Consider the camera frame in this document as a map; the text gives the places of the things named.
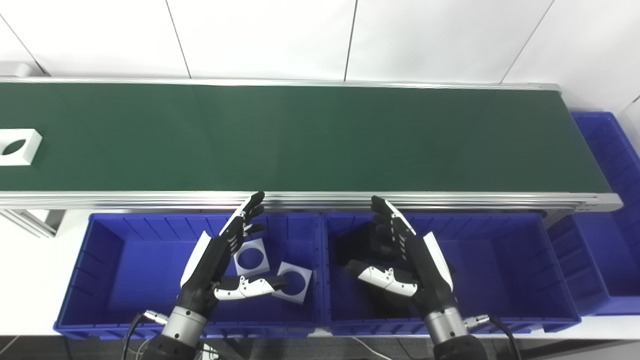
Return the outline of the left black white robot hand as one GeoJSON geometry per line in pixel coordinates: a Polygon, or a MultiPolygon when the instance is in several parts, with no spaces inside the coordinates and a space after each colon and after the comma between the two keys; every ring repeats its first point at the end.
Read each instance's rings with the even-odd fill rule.
{"type": "Polygon", "coordinates": [[[184,269],[174,309],[208,318],[221,301],[265,296],[285,289],[288,281],[283,275],[225,276],[247,235],[263,230],[263,225],[252,224],[251,220],[265,210],[264,198],[263,191],[251,194],[233,212],[218,235],[207,237],[195,246],[184,269]]]}

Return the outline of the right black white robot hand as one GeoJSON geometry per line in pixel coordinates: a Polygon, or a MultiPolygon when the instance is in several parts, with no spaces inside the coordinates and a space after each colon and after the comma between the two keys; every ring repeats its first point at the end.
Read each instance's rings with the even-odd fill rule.
{"type": "Polygon", "coordinates": [[[376,232],[399,250],[410,271],[384,268],[352,259],[345,271],[360,281],[410,298],[420,316],[458,312],[450,267],[434,233],[419,235],[405,215],[387,199],[371,197],[376,232]]]}

